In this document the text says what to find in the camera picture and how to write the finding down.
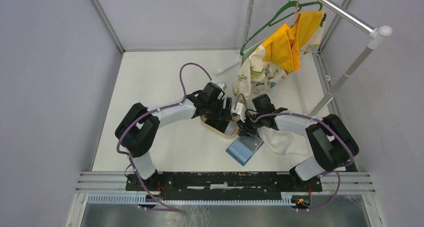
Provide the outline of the beige oval tray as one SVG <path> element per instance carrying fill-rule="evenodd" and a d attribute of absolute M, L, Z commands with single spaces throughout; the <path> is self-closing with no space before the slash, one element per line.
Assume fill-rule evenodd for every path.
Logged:
<path fill-rule="evenodd" d="M 200 117 L 200 120 L 208 130 L 226 139 L 234 138 L 240 131 L 239 126 L 233 120 L 210 119 L 204 115 Z"/>

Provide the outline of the blue card holder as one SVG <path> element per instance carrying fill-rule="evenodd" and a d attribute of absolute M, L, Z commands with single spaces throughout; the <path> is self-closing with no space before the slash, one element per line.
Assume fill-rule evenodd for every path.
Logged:
<path fill-rule="evenodd" d="M 240 165 L 245 166 L 259 149 L 256 152 L 248 150 L 241 142 L 240 137 L 242 136 L 239 136 L 235 141 L 233 141 L 225 151 Z"/>

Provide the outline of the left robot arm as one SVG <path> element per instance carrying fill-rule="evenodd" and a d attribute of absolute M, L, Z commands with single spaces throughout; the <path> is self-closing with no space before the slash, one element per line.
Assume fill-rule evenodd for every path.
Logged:
<path fill-rule="evenodd" d="M 159 107 L 146 107 L 135 103 L 117 126 L 114 135 L 118 147 L 126 148 L 125 155 L 137 172 L 138 184 L 145 191 L 157 185 L 155 168 L 149 150 L 157 131 L 169 124 L 205 117 L 212 120 L 230 120 L 231 98 L 225 97 L 226 84 L 208 82 L 206 86 L 177 103 Z"/>

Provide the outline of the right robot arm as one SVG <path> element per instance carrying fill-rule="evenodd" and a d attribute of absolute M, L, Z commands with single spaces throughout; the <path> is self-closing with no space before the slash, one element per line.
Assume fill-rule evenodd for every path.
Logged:
<path fill-rule="evenodd" d="M 252 102 L 254 110 L 248 109 L 246 100 L 237 100 L 231 108 L 232 114 L 239 118 L 242 130 L 255 134 L 259 128 L 269 128 L 308 140 L 312 156 L 289 170 L 288 183 L 293 190 L 302 191 L 310 179 L 354 163 L 359 147 L 337 115 L 329 114 L 318 119 L 284 107 L 275 108 L 267 94 L 255 97 Z"/>

